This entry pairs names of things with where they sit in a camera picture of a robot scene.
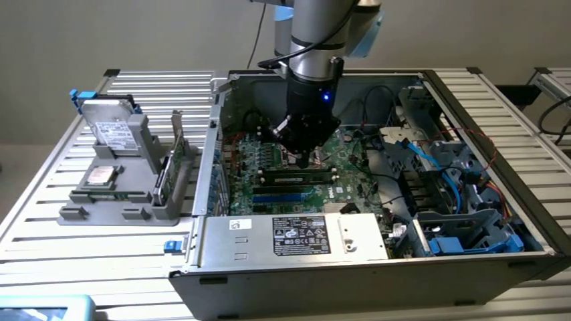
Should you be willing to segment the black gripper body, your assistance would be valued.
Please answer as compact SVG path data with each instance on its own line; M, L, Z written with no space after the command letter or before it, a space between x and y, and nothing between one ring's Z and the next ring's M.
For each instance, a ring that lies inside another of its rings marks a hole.
M298 76L287 79L286 115L272 134L300 158L323 146L340 125L340 119L332 115L336 87L336 79L310 81Z

